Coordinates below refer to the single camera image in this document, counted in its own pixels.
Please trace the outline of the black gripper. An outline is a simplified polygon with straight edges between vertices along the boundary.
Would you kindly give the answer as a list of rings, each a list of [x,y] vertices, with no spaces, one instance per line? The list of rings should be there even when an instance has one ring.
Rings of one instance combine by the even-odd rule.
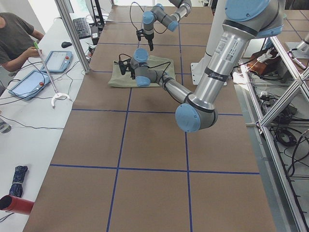
[[[126,72],[130,72],[130,76],[132,79],[135,79],[135,70],[131,67],[131,65],[128,63],[125,65]]]
[[[154,33],[149,34],[148,32],[146,32],[145,29],[140,29],[140,30],[136,30],[136,35],[137,35],[139,42],[141,41],[142,37],[146,38],[146,40],[148,41],[150,51],[153,51],[153,49],[154,49],[154,45],[153,45]]]

